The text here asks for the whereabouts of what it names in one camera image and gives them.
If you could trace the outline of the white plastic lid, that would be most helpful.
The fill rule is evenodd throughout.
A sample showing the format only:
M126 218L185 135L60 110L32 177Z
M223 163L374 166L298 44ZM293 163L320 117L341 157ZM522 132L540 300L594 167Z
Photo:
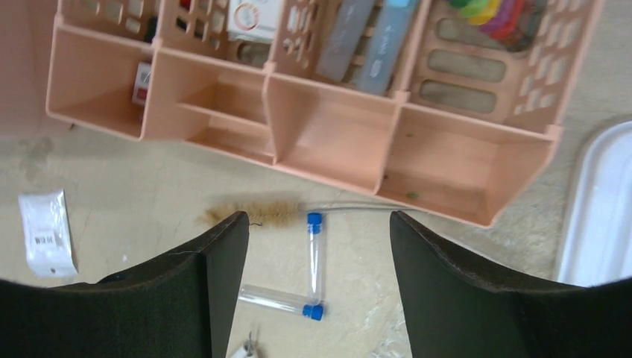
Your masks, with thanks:
M575 286L631 277L631 121L597 131L581 149L552 277Z

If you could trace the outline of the clear test tube rack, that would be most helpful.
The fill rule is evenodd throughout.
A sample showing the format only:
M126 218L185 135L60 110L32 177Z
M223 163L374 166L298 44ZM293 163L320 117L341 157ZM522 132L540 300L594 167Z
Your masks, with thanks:
M401 303L393 309L369 357L413 357Z

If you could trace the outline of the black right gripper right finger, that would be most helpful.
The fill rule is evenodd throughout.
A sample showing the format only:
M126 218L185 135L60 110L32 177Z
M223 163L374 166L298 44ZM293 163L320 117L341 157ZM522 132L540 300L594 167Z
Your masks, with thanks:
M402 211L391 250L414 357L629 357L631 280L580 287L493 262Z

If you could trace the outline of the blue eraser block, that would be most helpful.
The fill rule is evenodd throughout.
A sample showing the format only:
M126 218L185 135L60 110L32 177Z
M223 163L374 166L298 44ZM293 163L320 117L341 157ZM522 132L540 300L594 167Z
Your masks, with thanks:
M368 45L356 89L373 94L387 92L397 58L419 1L384 1Z

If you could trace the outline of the pink plastic bin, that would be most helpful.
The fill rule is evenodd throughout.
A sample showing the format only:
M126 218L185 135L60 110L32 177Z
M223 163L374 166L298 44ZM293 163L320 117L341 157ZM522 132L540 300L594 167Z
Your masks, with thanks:
M2 140L71 128L45 111L56 12L56 1L1 0Z

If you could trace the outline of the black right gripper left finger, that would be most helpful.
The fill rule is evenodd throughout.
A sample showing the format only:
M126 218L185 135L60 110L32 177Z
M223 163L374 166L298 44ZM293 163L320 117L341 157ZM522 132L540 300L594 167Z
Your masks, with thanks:
M1 282L3 357L224 357L249 241L238 211L97 283Z

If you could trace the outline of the clay pipe triangle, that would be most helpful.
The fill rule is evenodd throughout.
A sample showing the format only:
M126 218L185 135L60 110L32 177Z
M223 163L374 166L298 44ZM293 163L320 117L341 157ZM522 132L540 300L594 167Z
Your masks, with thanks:
M230 358L259 358L256 340L249 332L247 340L230 356Z

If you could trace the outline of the test tube brush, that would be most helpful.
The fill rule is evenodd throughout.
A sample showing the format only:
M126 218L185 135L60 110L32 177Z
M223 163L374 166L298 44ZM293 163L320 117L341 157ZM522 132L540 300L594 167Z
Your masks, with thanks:
M231 216L245 212L250 224L255 227L288 227L304 219L308 213L321 214L353 211L409 211L409 207L396 204L381 204L369 201L305 202L298 200L227 201L207 207L195 219L198 224L209 227Z

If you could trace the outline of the white paper box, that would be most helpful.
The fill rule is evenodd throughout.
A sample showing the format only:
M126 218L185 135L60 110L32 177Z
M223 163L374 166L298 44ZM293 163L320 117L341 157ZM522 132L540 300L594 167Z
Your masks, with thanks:
M227 24L230 39L271 44L281 9L280 0L230 0Z

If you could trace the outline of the pink file organizer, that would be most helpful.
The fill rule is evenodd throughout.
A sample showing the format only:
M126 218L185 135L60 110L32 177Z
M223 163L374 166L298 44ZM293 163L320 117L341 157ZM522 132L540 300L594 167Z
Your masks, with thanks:
M372 95L315 73L339 1L282 1L273 42L243 60L228 1L59 1L46 110L490 227L553 158L604 2L547 1L518 53L447 2L419 2Z

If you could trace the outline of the blue-capped test tube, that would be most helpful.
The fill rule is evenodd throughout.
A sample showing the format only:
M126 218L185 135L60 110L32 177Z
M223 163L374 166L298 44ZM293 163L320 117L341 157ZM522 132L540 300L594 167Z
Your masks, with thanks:
M309 293L312 305L323 299L323 215L310 212L306 216L309 235Z
M250 304L293 313L302 317L321 321L324 316L324 306L311 298L252 285L243 285L238 299Z

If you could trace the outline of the white plastic packet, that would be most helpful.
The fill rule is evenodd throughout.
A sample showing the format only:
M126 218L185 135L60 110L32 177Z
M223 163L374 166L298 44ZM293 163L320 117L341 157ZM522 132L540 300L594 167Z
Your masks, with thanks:
M77 275L64 191L25 193L18 201L31 271L37 277Z

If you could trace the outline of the marker pen pack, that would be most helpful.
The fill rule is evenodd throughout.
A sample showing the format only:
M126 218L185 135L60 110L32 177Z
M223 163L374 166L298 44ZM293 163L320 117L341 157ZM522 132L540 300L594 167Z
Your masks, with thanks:
M469 26L510 53L527 50L534 42L547 1L448 1Z

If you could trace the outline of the grey eraser block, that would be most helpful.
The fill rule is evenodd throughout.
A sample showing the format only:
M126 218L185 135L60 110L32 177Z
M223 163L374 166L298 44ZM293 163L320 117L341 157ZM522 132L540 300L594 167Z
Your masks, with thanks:
M341 2L329 39L320 53L317 75L331 81L344 78L375 3L370 0Z

